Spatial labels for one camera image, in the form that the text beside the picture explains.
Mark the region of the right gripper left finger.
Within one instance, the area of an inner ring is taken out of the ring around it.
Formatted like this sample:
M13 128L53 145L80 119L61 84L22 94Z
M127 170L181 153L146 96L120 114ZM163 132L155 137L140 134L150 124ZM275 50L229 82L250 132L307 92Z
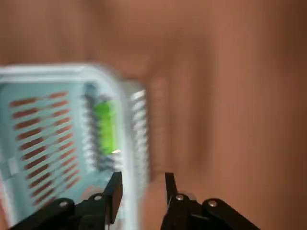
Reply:
M78 204L69 198L56 199L10 229L104 230L115 223L122 196L122 173L114 172L102 193Z

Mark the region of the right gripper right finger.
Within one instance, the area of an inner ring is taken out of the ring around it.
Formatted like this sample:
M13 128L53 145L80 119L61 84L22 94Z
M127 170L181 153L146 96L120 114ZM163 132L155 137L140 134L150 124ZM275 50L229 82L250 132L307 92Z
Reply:
M167 211L162 230L259 230L251 221L218 198L202 204L177 190L174 174L165 173Z

